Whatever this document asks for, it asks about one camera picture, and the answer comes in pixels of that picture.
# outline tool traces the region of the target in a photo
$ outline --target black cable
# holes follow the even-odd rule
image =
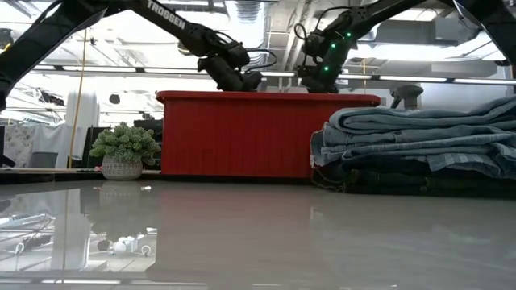
[[[233,39],[231,36],[229,36],[228,34],[222,32],[222,31],[215,31],[215,34],[226,36],[230,41],[235,41],[235,39]]]
[[[317,20],[317,24],[315,25],[315,30],[319,27],[319,24],[321,23],[321,20],[323,19],[323,16],[330,12],[330,11],[333,11],[333,10],[342,10],[342,9],[352,9],[354,7],[351,7],[351,6],[336,6],[336,7],[332,7],[332,8],[328,8],[326,10],[324,10],[321,15],[319,15],[319,18]]]
[[[303,37],[301,37],[298,34],[298,28],[301,28],[301,31],[303,32]],[[298,37],[300,40],[303,40],[303,41],[306,41],[306,38],[308,36],[306,33],[306,28],[300,23],[293,26],[293,33],[296,35],[296,37]]]
[[[277,56],[276,56],[276,54],[274,52],[271,52],[268,49],[264,49],[264,48],[249,48],[247,51],[248,52],[267,52],[270,56],[274,57],[274,61],[272,63],[270,63],[270,64],[257,65],[257,66],[254,66],[254,67],[250,67],[250,68],[246,69],[245,73],[249,73],[253,69],[270,68],[270,67],[272,67],[273,65],[275,65],[277,63]]]
[[[434,11],[436,18],[440,18],[440,17],[441,17],[441,14],[439,14],[439,12],[437,12],[437,10],[436,10],[436,9],[431,8],[431,7],[430,7],[430,8],[427,8],[427,9],[430,9],[430,10]],[[462,24],[464,24],[464,26],[465,26],[466,28],[468,28],[469,30],[476,30],[476,29],[478,29],[478,28],[470,27],[470,26],[469,26],[469,25],[464,21],[464,16],[462,16],[462,15],[459,15],[459,21],[461,21],[461,22],[462,22]]]

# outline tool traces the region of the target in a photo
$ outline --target hanging clothes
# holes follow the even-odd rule
[[[28,167],[29,161],[31,160],[35,129],[36,126],[24,125],[4,127],[3,156],[5,156],[6,159],[3,160],[12,160],[15,163],[8,164],[9,167]]]
[[[72,158],[81,160],[84,152],[88,128],[78,127],[73,142]],[[66,124],[58,126],[39,125],[35,131],[32,152],[57,153],[56,168],[66,168],[72,139],[72,127]]]
[[[0,126],[0,167],[2,167],[4,164],[8,167],[14,167],[16,166],[16,163],[3,155],[3,140],[5,132],[6,128],[4,126]]]

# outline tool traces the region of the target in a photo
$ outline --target green succulent plant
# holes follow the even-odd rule
[[[153,135],[153,130],[129,127],[122,122],[114,130],[102,131],[89,154],[93,157],[107,155],[118,161],[142,160],[146,164],[153,165],[152,157],[161,150],[160,145],[152,138]]]

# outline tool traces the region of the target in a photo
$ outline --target yellow cable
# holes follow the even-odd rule
[[[79,80],[79,95],[77,97],[77,105],[75,106],[75,114],[73,115],[73,128],[72,128],[72,141],[70,141],[70,153],[68,159],[68,168],[72,167],[72,156],[73,156],[73,140],[75,139],[75,130],[77,128],[77,117],[79,115],[79,107],[81,106],[81,97],[82,97],[82,81],[84,80],[84,67],[86,66],[86,36],[88,35],[88,31],[84,30],[84,42],[82,45],[82,69],[81,69],[81,79]]]

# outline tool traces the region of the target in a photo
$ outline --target glossy white surface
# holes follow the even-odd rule
[[[52,219],[0,225],[0,282],[64,275],[69,283],[106,284],[73,286],[94,289],[516,288],[513,201],[152,181],[0,186],[0,193],[0,218]],[[105,235],[90,233],[145,228],[157,233],[114,245],[115,255],[98,253]],[[14,254],[34,230],[51,234],[52,243]]]

